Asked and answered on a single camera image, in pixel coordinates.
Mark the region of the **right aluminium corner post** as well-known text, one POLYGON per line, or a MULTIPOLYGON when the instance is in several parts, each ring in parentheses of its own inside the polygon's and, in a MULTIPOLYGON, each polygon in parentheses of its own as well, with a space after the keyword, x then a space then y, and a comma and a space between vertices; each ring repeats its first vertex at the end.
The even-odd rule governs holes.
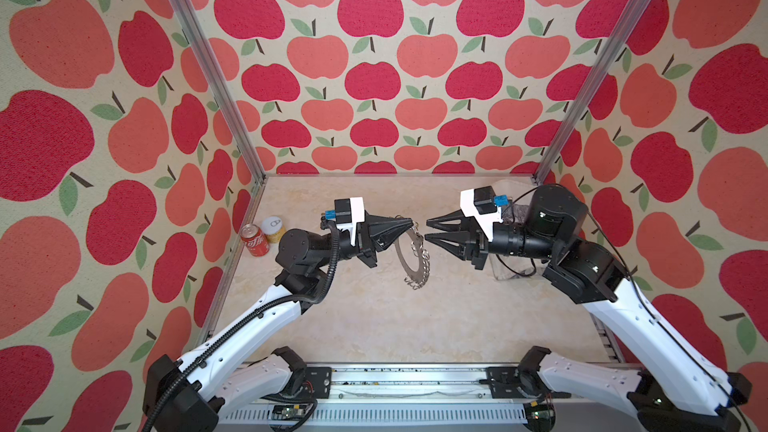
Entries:
POLYGON ((549 172, 552 170, 557 158, 566 145, 572 132, 575 130, 581 115, 602 85, 612 64, 623 51, 626 43, 635 30, 651 0, 628 0, 624 10, 618 17, 617 23, 611 34, 607 37, 605 45, 597 54, 597 60, 592 65, 576 99, 567 107, 563 121, 553 137, 551 144, 546 148, 539 165, 533 174, 533 183, 543 185, 549 172))

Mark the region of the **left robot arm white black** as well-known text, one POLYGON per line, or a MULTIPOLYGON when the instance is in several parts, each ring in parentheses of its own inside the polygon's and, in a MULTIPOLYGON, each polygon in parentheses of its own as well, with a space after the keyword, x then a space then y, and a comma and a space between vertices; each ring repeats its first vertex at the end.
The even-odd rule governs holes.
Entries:
POLYGON ((184 355, 163 355, 152 363, 143 399, 144 430, 212 431, 222 417, 258 399, 276 404, 284 418, 281 431, 294 431, 313 415, 317 397, 296 352, 281 347, 254 364, 245 360, 325 299, 340 262, 357 258, 373 268, 378 253, 413 226, 404 217, 366 215, 356 225, 338 224, 337 218, 333 213, 322 217, 322 235, 286 232, 276 257, 282 271, 246 312, 184 355))

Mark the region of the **red soda can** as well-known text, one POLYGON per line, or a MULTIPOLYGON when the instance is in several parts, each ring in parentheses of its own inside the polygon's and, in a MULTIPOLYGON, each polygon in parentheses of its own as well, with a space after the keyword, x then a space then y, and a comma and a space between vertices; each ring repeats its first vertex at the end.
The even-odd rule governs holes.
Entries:
POLYGON ((254 257, 265 256, 270 249, 269 241, 262 229, 253 224, 244 224, 239 232, 245 249, 254 257))

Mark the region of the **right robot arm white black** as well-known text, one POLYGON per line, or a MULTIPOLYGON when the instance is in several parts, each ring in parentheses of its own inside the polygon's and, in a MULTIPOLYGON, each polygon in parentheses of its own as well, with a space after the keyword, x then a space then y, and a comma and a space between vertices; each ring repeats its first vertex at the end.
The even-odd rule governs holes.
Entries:
POLYGON ((458 210, 427 220, 426 241, 482 269, 491 255, 543 260, 543 277, 598 318, 640 360, 621 372, 572 361, 546 347, 518 363, 525 394, 570 393, 638 419, 647 431, 737 431, 752 385, 693 347, 641 293, 624 263, 579 237, 588 207, 559 184, 531 191, 527 215, 506 223, 509 201, 492 187, 464 190, 458 210))

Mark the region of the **metal disc with key rings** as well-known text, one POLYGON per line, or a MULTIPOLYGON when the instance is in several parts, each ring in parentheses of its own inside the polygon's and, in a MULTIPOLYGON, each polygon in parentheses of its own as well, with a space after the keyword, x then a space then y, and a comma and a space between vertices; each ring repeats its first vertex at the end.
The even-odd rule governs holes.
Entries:
POLYGON ((417 223, 396 240, 395 251, 405 273, 404 282, 413 290, 424 287, 430 277, 431 259, 417 223))

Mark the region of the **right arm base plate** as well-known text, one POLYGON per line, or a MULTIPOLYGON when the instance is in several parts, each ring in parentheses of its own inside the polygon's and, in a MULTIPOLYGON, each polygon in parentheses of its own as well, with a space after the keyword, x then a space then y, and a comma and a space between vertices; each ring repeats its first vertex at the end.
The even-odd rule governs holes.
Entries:
POLYGON ((527 398, 516 366, 488 367, 485 374, 483 383, 488 386, 493 399, 527 398))

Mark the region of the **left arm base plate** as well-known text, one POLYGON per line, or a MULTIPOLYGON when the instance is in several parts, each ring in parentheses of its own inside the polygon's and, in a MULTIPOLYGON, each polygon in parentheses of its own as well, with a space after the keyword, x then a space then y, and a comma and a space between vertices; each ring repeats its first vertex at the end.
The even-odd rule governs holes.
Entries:
POLYGON ((309 366, 294 374, 296 379, 295 397, 307 400, 314 397, 326 400, 330 396, 333 369, 331 367, 309 366))

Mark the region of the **aluminium corner post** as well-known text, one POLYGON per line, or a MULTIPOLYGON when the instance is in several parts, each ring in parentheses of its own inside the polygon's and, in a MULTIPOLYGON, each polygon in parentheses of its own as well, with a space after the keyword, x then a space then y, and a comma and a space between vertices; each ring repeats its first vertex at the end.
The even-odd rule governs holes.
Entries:
POLYGON ((597 60, 592 65, 576 99, 567 107, 563 121, 553 137, 551 144, 546 148, 539 165, 533 174, 533 183, 543 185, 549 172, 552 170, 557 158, 566 145, 572 132, 575 130, 581 115, 602 85, 612 64, 623 51, 626 43, 635 30, 651 0, 628 0, 624 10, 618 17, 617 23, 611 34, 607 37, 605 45, 597 54, 597 60))
POLYGON ((250 140, 240 109, 226 83, 216 54, 200 25, 192 1, 169 0, 169 2, 255 183, 262 187, 266 181, 265 171, 250 140))

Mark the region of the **front aluminium rail frame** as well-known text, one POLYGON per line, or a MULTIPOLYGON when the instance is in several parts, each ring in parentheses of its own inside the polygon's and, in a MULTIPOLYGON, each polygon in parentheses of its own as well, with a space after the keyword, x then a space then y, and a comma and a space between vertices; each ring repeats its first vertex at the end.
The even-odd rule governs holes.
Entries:
MULTIPOLYGON (((637 418, 570 393, 493 399, 485 369, 518 364, 320 364, 333 369, 330 396, 300 427, 514 425, 532 431, 636 431, 637 418)), ((258 399, 219 420, 216 429, 254 423, 279 430, 275 403, 258 399)))

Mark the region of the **left aluminium corner post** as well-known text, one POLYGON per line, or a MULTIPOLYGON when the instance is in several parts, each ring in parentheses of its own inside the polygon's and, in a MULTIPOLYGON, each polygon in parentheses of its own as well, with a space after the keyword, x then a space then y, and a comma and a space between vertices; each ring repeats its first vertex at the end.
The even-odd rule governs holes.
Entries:
POLYGON ((240 109, 226 83, 216 54, 200 25, 192 1, 169 0, 169 2, 255 183, 262 187, 266 181, 265 171, 250 140, 240 109))

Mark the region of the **yellow can white lid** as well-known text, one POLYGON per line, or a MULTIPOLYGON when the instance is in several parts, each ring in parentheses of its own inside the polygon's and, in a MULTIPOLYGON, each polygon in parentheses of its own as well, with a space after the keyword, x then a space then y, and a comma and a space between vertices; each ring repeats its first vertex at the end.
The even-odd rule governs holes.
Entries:
POLYGON ((266 217, 260 224, 260 229, 270 244, 278 244, 285 234, 285 224, 279 216, 266 217))

